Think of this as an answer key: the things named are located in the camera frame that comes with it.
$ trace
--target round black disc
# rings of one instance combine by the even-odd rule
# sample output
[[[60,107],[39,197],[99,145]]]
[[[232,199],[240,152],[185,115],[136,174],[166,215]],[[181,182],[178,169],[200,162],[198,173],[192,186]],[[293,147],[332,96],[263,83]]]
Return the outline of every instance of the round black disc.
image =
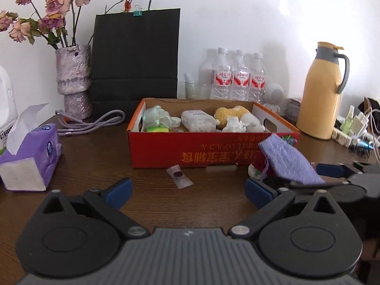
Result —
[[[264,257],[285,273],[324,279],[349,273],[362,250],[351,226],[339,225],[334,214],[313,213],[286,218],[266,226],[259,236]]]
[[[364,198],[366,190],[360,186],[345,184],[328,189],[329,193],[338,203],[354,203]]]
[[[46,215],[30,223],[16,243],[27,272],[71,278],[95,271],[116,254],[120,238],[114,228],[94,218]]]

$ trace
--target glass cup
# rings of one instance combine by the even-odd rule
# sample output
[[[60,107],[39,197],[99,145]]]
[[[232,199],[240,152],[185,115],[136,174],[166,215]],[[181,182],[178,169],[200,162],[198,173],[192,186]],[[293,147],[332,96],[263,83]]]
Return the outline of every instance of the glass cup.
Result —
[[[208,100],[210,98],[211,85],[206,83],[193,83],[185,81],[187,100]]]

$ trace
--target purple tissue box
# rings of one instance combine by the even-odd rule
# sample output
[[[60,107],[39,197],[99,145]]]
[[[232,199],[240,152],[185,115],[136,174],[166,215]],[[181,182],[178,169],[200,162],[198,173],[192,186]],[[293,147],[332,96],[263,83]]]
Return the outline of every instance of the purple tissue box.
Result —
[[[29,132],[16,155],[0,156],[0,176],[12,191],[45,191],[61,156],[57,126],[49,123]]]

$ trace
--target purple glittery vase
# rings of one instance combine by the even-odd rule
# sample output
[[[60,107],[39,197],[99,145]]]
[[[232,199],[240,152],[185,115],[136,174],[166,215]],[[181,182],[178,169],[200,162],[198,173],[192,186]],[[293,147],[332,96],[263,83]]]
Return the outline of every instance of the purple glittery vase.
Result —
[[[91,85],[90,45],[56,50],[58,93],[65,95],[65,111],[78,119],[91,116],[86,90]]]
[[[65,95],[65,112],[83,120],[92,115],[92,106],[87,91]]]

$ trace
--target gray cable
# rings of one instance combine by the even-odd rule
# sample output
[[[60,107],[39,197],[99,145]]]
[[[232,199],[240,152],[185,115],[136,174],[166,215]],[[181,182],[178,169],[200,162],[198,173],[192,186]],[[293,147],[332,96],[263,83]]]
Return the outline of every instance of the gray cable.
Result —
[[[112,114],[120,114],[121,116],[116,116],[111,119],[103,121],[107,116]],[[58,135],[59,136],[68,136],[68,135],[82,135],[82,134],[88,134],[92,131],[101,128],[103,126],[112,126],[122,123],[125,120],[125,113],[121,110],[111,110],[110,112],[107,112],[106,114],[102,115],[98,120],[92,123],[86,123],[82,120],[76,119],[66,112],[64,112],[62,109],[56,110],[56,117],[59,121],[59,123],[65,127],[64,129],[58,129]],[[67,123],[64,118],[68,118],[71,121],[75,121],[76,123]]]

